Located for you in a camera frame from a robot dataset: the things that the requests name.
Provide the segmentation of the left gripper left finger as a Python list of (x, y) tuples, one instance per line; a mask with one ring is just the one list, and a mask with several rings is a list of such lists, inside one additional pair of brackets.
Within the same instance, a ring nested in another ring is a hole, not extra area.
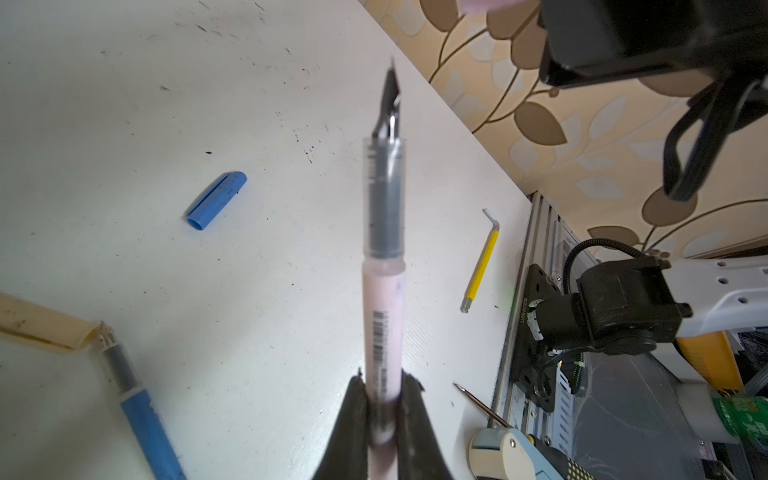
[(362, 373), (347, 386), (314, 480), (368, 478), (368, 396)]

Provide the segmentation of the pink pen cap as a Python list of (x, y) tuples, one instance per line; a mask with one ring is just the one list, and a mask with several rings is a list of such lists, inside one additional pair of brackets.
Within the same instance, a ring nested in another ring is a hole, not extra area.
[(457, 0), (457, 9), (462, 14), (480, 14), (509, 8), (525, 0)]

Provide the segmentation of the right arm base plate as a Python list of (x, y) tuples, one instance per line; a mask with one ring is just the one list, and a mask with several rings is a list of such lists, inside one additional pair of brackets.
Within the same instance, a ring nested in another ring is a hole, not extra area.
[(517, 319), (511, 380), (536, 406), (547, 413), (555, 409), (557, 368), (566, 372), (567, 386), (578, 388), (589, 342), (577, 293), (563, 294), (544, 270), (528, 267)]

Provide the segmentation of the pink pen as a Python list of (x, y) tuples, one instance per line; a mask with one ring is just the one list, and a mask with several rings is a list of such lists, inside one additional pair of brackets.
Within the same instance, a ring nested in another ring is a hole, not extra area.
[(406, 265), (405, 154), (395, 68), (384, 80), (379, 116), (364, 152), (362, 263), (364, 381), (368, 397), (368, 477), (395, 479), (401, 396)]

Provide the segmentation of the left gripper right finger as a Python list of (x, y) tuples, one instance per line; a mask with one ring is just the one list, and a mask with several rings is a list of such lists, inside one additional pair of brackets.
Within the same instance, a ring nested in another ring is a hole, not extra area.
[(400, 480), (452, 479), (423, 401), (421, 383), (402, 372), (397, 409), (397, 462)]

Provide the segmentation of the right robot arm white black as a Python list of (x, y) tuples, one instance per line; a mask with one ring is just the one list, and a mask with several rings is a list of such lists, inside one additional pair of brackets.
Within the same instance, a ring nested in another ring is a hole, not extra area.
[[(691, 201), (728, 136), (767, 113), (763, 1), (545, 1), (540, 80), (576, 88), (697, 70), (662, 150), (662, 191)], [(669, 261), (618, 240), (575, 245), (561, 280), (526, 275), (511, 379), (552, 411), (557, 374), (586, 353), (642, 355), (662, 343), (767, 322), (765, 256)]]

